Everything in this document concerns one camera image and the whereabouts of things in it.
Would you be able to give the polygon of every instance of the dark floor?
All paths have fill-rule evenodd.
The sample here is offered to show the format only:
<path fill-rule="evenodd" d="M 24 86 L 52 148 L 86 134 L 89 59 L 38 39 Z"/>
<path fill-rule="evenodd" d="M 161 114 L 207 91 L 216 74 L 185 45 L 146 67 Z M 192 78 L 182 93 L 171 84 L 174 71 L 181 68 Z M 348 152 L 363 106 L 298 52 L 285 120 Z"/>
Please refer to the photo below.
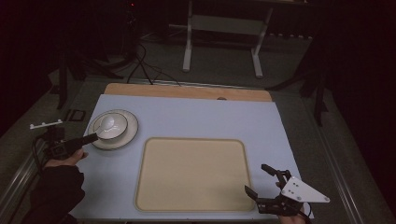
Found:
<path fill-rule="evenodd" d="M 177 80 L 180 85 L 220 85 L 263 90 L 291 77 L 310 43 L 310 40 L 300 38 L 285 40 L 274 36 L 266 37 L 260 53 L 265 77 L 257 79 L 254 77 L 249 46 L 243 44 L 231 47 L 232 44 L 223 44 L 221 41 L 208 44 L 196 40 L 192 49 L 191 70 L 184 73 L 181 69 L 185 48 L 180 38 L 182 36 L 183 31 L 180 31 L 168 42 L 157 41 L 155 35 L 147 35 L 142 39 L 138 53 L 142 57 L 146 51 L 145 68 L 152 80 L 157 78 L 154 84 L 176 85 Z M 69 77 L 68 100 L 61 110 L 56 109 L 58 95 L 46 93 L 41 97 L 0 139 L 1 192 L 12 192 L 7 190 L 7 187 L 13 179 L 18 179 L 15 174 L 30 156 L 30 144 L 37 135 L 36 131 L 28 130 L 31 123 L 63 119 L 69 109 L 86 111 L 87 116 L 83 121 L 68 121 L 64 124 L 67 138 L 82 136 L 96 100 L 106 85 L 111 82 L 126 82 L 136 65 L 137 63 L 132 63 L 115 70 L 116 74 L 124 79 L 110 79 L 93 71 L 85 81 L 75 81 Z M 49 76 L 56 84 L 57 71 Z M 130 83 L 149 82 L 143 70 L 139 68 L 133 74 Z M 298 82 L 281 91 L 271 91 L 271 94 L 281 115 L 302 178 L 332 199 L 329 204 L 312 204 L 316 217 L 313 223 L 396 223 L 365 166 L 359 149 L 332 99 L 332 94 L 326 91 L 324 102 L 328 112 L 322 113 L 323 127 L 320 128 L 312 115 L 314 98 L 302 98 L 298 92 L 301 85 L 302 83 Z M 18 199 L 21 195 L 19 191 L 15 193 L 12 199 Z M 5 202 L 1 201 L 0 204 L 1 209 L 5 210 Z M 21 220 L 28 207 L 26 197 L 13 223 Z M 13 208 L 9 206 L 8 213 L 12 212 Z M 81 220 L 81 223 L 97 221 Z"/>

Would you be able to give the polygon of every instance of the table leg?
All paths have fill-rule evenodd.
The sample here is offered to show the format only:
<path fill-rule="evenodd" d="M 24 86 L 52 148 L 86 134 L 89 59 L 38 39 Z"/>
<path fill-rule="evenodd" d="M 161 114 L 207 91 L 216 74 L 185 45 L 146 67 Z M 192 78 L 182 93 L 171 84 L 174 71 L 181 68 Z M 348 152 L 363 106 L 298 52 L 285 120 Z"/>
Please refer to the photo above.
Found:
<path fill-rule="evenodd" d="M 190 71 L 190 63 L 191 63 L 191 33 L 192 33 L 192 0 L 189 1 L 189 17 L 187 19 L 187 44 L 186 51 L 184 52 L 184 62 L 183 62 L 183 71 Z"/>
<path fill-rule="evenodd" d="M 253 60 L 254 72 L 255 72 L 257 78 L 263 78 L 262 66 L 260 64 L 260 58 L 259 58 L 259 52 L 260 52 L 260 48 L 262 47 L 262 41 L 264 40 L 265 32 L 267 31 L 268 23 L 271 19 L 273 10 L 274 10 L 273 8 L 268 9 L 267 15 L 265 17 L 265 21 L 262 23 L 262 30 L 260 31 L 259 40 L 257 42 L 257 45 L 255 48 L 251 49 L 251 57 Z"/>

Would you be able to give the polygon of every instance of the wooden board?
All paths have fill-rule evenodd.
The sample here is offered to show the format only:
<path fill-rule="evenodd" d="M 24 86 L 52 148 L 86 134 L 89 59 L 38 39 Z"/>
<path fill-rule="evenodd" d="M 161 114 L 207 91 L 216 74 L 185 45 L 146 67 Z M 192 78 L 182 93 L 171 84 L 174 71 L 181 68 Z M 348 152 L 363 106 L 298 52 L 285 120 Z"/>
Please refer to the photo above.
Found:
<path fill-rule="evenodd" d="M 110 83 L 106 87 L 105 94 L 214 100 L 222 97 L 227 100 L 272 102 L 271 95 L 268 91 L 254 91 L 231 88 L 179 87 L 163 85 Z"/>

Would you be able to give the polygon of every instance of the rectangular tray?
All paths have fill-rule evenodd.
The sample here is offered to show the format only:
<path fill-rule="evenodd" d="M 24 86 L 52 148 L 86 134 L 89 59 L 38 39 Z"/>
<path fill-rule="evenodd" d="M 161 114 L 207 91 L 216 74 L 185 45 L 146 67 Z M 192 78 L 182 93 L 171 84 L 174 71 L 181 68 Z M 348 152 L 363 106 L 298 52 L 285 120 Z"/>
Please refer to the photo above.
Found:
<path fill-rule="evenodd" d="M 146 212 L 250 211 L 245 147 L 233 139 L 150 138 L 135 205 Z"/>

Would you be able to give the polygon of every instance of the metal stand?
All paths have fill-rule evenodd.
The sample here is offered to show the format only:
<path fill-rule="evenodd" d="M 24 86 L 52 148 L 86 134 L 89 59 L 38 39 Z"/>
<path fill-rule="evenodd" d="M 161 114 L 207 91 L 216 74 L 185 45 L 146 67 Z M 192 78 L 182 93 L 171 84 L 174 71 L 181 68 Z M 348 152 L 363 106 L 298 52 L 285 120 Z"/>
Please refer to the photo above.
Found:
<path fill-rule="evenodd" d="M 260 48 L 271 19 L 273 9 L 269 8 L 264 21 L 241 20 L 222 18 L 192 13 L 192 0 L 189 2 L 189 17 L 187 20 L 187 44 L 184 53 L 183 71 L 189 72 L 191 65 L 191 35 L 192 29 L 242 35 L 257 35 L 259 37 L 256 46 L 251 49 L 254 71 L 257 78 L 263 78 L 262 66 L 259 59 Z"/>

